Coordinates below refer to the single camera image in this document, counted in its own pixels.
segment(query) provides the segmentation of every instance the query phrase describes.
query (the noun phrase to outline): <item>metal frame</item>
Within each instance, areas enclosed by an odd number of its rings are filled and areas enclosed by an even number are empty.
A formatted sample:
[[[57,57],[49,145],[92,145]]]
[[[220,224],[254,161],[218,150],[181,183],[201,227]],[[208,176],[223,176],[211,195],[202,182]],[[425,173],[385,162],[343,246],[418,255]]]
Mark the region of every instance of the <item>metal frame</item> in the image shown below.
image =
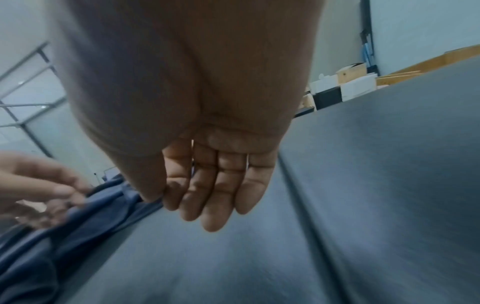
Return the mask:
[[[48,45],[48,42],[42,43],[40,46],[38,46],[35,50],[30,52],[28,55],[26,55],[22,60],[20,60],[17,64],[15,64],[13,67],[8,69],[3,75],[0,76],[0,82],[7,78],[11,73],[13,73],[15,70],[17,70],[20,66],[22,66],[24,63],[26,63],[29,59],[31,59],[35,55],[40,55],[42,59],[48,64],[45,68],[40,69],[36,73],[34,73],[32,76],[28,77],[26,80],[20,82],[17,86],[7,90],[7,92],[3,93],[2,96],[0,97],[0,109],[5,109],[6,113],[15,121],[12,124],[4,124],[0,125],[0,128],[7,128],[7,127],[16,127],[22,129],[22,131],[27,135],[27,137],[38,147],[39,150],[41,150],[47,157],[53,158],[52,154],[50,151],[41,143],[41,141],[28,129],[27,123],[31,122],[35,118],[40,117],[41,115],[47,113],[48,111],[58,107],[62,103],[64,103],[67,98],[62,97],[58,100],[56,100],[53,103],[50,104],[17,104],[17,105],[9,105],[5,104],[2,99],[10,95],[11,93],[15,92],[25,84],[29,83],[32,81],[34,78],[45,72],[46,70],[50,69],[55,75],[57,75],[57,71],[55,67],[52,65],[48,57],[45,55],[45,52],[43,49]],[[30,117],[27,117],[26,119],[20,121],[14,113],[9,109],[10,107],[29,107],[29,106],[45,106],[44,109],[39,110],[38,112],[34,113]]]

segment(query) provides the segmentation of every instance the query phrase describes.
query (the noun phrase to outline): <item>blue towel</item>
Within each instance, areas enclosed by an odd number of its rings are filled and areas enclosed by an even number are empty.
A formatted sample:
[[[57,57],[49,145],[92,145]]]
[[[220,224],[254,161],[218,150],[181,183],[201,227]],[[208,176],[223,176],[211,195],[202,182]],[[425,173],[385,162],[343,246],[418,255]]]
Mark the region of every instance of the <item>blue towel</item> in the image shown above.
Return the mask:
[[[52,302],[62,277],[102,241],[162,207],[144,203],[122,177],[98,186],[65,224],[32,231],[19,225],[0,236],[0,304]]]

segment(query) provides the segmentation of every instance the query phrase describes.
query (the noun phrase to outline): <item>blue cloth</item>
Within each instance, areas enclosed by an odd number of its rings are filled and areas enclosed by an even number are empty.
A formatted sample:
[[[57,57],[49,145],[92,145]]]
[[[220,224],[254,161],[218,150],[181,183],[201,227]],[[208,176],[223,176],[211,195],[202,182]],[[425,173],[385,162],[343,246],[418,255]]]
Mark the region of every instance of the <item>blue cloth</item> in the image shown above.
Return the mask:
[[[0,236],[0,304],[52,302],[62,278],[116,231],[162,207],[144,203],[123,178],[98,186],[86,207],[64,225],[32,231],[15,226]]]

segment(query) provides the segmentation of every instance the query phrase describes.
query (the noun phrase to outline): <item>human hand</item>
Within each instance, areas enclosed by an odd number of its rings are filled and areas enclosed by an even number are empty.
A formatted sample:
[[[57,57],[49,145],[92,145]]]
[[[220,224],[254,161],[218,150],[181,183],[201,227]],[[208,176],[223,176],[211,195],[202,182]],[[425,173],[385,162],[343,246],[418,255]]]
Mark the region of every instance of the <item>human hand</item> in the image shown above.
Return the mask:
[[[267,188],[323,1],[113,3],[49,4],[73,112],[145,200],[219,230]]]
[[[1,209],[19,200],[46,203],[47,216],[31,219],[35,227],[63,222],[68,208],[82,206],[91,189],[74,171],[54,160],[0,152]]]

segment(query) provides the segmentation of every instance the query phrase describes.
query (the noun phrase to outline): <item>hand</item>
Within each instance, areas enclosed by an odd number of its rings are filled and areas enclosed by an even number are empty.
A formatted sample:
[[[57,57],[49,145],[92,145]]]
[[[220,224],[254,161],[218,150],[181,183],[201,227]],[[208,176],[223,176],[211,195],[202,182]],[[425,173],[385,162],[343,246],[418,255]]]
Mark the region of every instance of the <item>hand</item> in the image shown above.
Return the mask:
[[[48,217],[35,218],[36,227],[61,223],[67,209],[71,205],[82,206],[91,189],[85,180],[56,161],[0,152],[2,209],[19,200],[45,202]]]
[[[47,9],[73,112],[145,200],[219,230],[267,188],[323,1],[113,3]]]

